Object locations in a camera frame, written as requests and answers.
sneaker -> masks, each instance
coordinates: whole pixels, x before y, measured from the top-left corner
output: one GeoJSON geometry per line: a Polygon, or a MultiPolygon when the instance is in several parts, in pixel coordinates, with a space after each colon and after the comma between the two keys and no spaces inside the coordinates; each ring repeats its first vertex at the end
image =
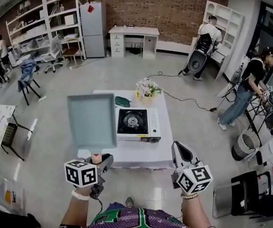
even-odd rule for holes
{"type": "Polygon", "coordinates": [[[235,121],[233,121],[232,123],[229,123],[229,125],[230,125],[231,127],[235,127],[236,123],[235,123],[235,121]]]}
{"type": "Polygon", "coordinates": [[[196,80],[196,81],[202,81],[203,79],[202,79],[201,77],[196,78],[196,77],[194,76],[194,80],[196,80]]]}
{"type": "Polygon", "coordinates": [[[220,122],[219,122],[219,117],[216,119],[216,121],[217,121],[217,123],[219,123],[219,127],[220,127],[223,131],[225,131],[225,130],[226,130],[226,125],[220,124],[220,122]]]}
{"type": "Polygon", "coordinates": [[[125,206],[126,208],[133,208],[135,206],[135,201],[133,200],[131,196],[128,196],[125,199],[125,206]]]}

wristband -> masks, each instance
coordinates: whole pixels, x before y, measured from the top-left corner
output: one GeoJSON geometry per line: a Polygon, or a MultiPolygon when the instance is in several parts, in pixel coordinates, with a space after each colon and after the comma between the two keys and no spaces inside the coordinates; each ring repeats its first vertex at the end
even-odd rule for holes
{"type": "Polygon", "coordinates": [[[183,199],[187,199],[187,200],[192,200],[192,199],[194,199],[195,197],[198,197],[199,196],[199,193],[196,193],[196,194],[194,194],[194,195],[190,195],[190,196],[185,196],[185,195],[183,195],[183,194],[181,194],[181,197],[183,198],[183,199]]]}
{"type": "Polygon", "coordinates": [[[72,190],[71,194],[77,198],[78,200],[83,200],[83,201],[88,201],[90,199],[90,196],[84,196],[84,195],[81,195],[77,192],[75,192],[75,190],[72,190]]]}

gray floor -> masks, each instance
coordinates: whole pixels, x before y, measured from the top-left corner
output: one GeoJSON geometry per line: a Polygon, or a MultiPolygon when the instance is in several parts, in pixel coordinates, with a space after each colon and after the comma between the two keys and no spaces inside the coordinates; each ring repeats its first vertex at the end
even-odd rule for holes
{"type": "MultiPolygon", "coordinates": [[[[56,227],[71,198],[72,186],[65,182],[63,163],[76,157],[68,126],[66,96],[90,94],[95,89],[134,90],[136,82],[149,74],[162,71],[166,75],[176,75],[187,57],[157,53],[155,60],[142,60],[139,56],[126,58],[88,59],[77,68],[67,66],[35,74],[41,86],[36,89],[47,98],[38,103],[38,98],[30,92],[27,95],[30,106],[26,105],[22,93],[17,92],[20,70],[12,71],[12,80],[0,88],[0,104],[16,105],[19,123],[31,126],[37,123],[28,140],[27,131],[19,129],[13,146],[26,159],[19,160],[11,151],[7,155],[0,148],[0,173],[8,179],[17,179],[25,189],[26,211],[32,213],[44,228],[56,227]]],[[[203,73],[204,81],[197,82],[192,76],[162,77],[154,80],[166,92],[181,99],[195,98],[201,107],[210,109],[221,102],[215,95],[226,85],[224,78],[215,82],[217,70],[209,66],[203,73]]],[[[217,125],[216,117],[227,108],[224,102],[216,112],[199,109],[194,101],[180,102],[166,96],[172,134],[178,140],[193,147],[214,176],[214,182],[201,194],[201,200],[211,222],[218,227],[248,227],[248,218],[212,218],[213,188],[230,181],[230,178],[247,171],[247,165],[233,160],[230,147],[247,124],[245,116],[236,122],[234,128],[223,132],[217,125]]],[[[110,170],[105,174],[105,190],[101,200],[105,209],[110,202],[124,202],[126,195],[132,195],[136,204],[146,208],[163,209],[181,216],[180,190],[173,190],[170,180],[171,170],[110,170]]],[[[88,221],[99,212],[98,201],[90,202],[88,221]]]]}

office chair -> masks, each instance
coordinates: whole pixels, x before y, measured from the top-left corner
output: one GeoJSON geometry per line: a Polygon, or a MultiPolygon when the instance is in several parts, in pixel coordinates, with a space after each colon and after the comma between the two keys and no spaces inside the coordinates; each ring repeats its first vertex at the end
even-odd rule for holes
{"type": "Polygon", "coordinates": [[[55,65],[61,65],[62,63],[56,62],[58,55],[61,53],[60,43],[59,43],[59,35],[56,35],[50,44],[50,51],[46,54],[40,55],[41,59],[44,62],[51,62],[45,69],[45,73],[48,72],[48,69],[52,66],[53,73],[55,73],[55,65]]]}
{"type": "Polygon", "coordinates": [[[229,185],[215,187],[213,217],[258,214],[259,197],[265,194],[259,193],[258,178],[263,175],[267,177],[268,194],[271,195],[272,184],[268,171],[260,175],[257,175],[256,171],[251,171],[232,178],[229,185]]]}

